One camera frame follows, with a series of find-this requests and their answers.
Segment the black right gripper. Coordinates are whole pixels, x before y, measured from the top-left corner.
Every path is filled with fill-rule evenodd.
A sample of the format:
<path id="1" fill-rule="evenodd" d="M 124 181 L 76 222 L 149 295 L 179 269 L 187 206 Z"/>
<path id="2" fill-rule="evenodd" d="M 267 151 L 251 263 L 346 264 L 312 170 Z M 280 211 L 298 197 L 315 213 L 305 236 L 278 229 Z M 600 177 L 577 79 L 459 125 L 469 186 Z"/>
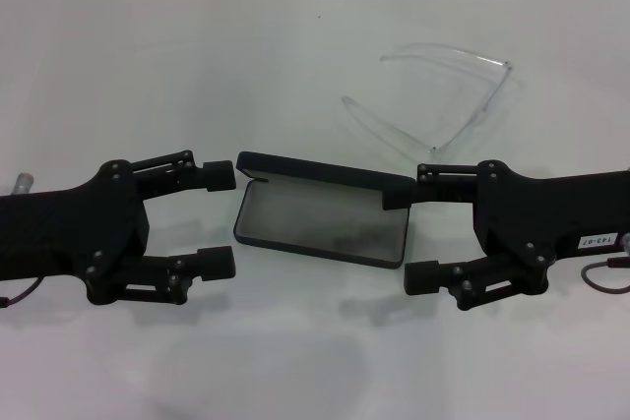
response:
<path id="1" fill-rule="evenodd" d="M 473 229 L 483 256 L 441 264 L 405 264 L 409 296 L 445 288 L 467 311 L 547 290 L 547 269 L 570 258 L 618 253 L 629 233 L 627 170 L 536 179 L 505 163 L 420 164 L 413 182 L 382 194 L 384 210 L 421 203 L 473 204 Z"/>

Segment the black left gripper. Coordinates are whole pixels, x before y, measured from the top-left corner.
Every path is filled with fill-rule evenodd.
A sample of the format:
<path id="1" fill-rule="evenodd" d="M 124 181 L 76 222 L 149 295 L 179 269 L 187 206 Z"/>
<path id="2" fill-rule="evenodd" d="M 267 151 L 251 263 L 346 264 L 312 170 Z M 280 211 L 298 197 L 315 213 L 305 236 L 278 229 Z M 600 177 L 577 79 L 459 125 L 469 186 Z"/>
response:
<path id="1" fill-rule="evenodd" d="M 183 305 L 193 280 L 231 279 L 229 246 L 171 257 L 143 256 L 149 222 L 142 194 L 234 189 L 230 160 L 195 163 L 183 150 L 137 162 L 113 160 L 73 189 L 1 199 L 1 278 L 81 280 L 98 305 Z"/>

